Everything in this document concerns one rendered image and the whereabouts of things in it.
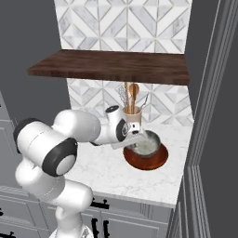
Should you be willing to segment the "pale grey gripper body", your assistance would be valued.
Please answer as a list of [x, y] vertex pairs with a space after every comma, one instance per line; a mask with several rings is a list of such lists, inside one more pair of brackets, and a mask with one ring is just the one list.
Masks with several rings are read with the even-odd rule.
[[112, 145], [112, 148], [114, 150], [119, 148], [124, 148], [132, 144], [138, 143], [140, 141], [143, 141], [145, 138], [146, 138], [146, 134], [144, 130], [141, 130], [139, 132], [135, 132], [135, 131], [129, 132], [123, 141], [114, 143]]

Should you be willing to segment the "grey metal bowl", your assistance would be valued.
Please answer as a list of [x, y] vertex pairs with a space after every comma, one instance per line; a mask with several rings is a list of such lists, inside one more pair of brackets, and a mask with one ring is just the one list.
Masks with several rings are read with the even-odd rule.
[[156, 154], [160, 146], [159, 136], [151, 130], [146, 130], [143, 140], [130, 145], [129, 149], [139, 156], [150, 157]]

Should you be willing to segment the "large brown bowl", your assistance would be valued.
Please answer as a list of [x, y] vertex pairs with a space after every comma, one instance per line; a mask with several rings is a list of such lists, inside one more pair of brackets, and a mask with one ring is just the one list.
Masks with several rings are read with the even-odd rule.
[[168, 150], [164, 144], [160, 145], [158, 151], [149, 157], [142, 157], [128, 148], [124, 148], [126, 161], [140, 170], [154, 170], [162, 166], [168, 158]]

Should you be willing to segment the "low grey cabinet panel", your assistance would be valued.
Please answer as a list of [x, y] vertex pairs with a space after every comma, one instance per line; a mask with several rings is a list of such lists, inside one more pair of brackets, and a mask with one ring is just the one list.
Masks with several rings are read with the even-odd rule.
[[195, 166], [187, 166], [180, 183], [176, 208], [170, 216], [166, 238], [203, 238], [199, 180]]

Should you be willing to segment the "tall grey cabinet door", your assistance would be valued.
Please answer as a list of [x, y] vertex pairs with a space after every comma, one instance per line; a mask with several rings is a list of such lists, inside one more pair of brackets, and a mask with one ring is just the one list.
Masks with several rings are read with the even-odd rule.
[[182, 238], [238, 238], [238, 0], [192, 0]]

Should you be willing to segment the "grey cabinet run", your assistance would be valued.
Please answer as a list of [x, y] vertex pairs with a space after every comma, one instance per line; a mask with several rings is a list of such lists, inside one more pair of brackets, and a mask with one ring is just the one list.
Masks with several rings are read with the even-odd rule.
[[14, 126], [0, 92], [0, 235], [9, 238], [48, 238], [39, 201], [16, 181], [21, 161], [13, 139]]

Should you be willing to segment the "beige utensil pot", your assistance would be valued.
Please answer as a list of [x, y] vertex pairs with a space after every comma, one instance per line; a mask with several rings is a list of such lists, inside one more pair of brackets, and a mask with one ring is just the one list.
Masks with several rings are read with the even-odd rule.
[[126, 124], [129, 128], [140, 128], [141, 126], [141, 111], [136, 113], [127, 113], [126, 109], [123, 109], [123, 113], [126, 116]]

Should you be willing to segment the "wooden spatula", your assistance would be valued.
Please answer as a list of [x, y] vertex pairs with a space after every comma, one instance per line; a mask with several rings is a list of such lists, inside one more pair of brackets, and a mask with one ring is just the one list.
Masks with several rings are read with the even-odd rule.
[[129, 113], [129, 100], [128, 100], [127, 82], [125, 82], [124, 86], [125, 86], [125, 95], [126, 95], [126, 113]]

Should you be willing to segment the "wooden spoon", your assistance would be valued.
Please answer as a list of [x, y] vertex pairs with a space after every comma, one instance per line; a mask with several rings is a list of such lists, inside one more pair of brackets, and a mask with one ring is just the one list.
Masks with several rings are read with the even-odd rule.
[[135, 101], [136, 101], [136, 96], [139, 93], [139, 85], [138, 84], [131, 84], [129, 87], [129, 92], [132, 97], [132, 106], [131, 110], [132, 112], [135, 112]]

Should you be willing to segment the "grey drawer front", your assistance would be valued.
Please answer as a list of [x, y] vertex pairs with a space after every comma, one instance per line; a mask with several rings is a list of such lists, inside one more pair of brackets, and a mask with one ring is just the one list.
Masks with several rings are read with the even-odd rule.
[[101, 197], [97, 195], [94, 195], [93, 199], [95, 199], [94, 200], [95, 202], [99, 202], [99, 203], [102, 203], [103, 199], [106, 199], [107, 203], [110, 205], [110, 208], [138, 212], [143, 215], [152, 216], [152, 215], [157, 215], [161, 213], [163, 216], [168, 216], [171, 212], [171, 209], [169, 207], [164, 207], [159, 205], [148, 205], [145, 202], [133, 202], [133, 201], [127, 201], [125, 199]]

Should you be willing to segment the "dark wooden shelf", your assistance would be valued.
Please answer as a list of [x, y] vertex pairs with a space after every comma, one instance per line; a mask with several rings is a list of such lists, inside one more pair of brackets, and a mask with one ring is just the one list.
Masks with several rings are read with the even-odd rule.
[[27, 69], [29, 75], [187, 86], [185, 56], [62, 49]]

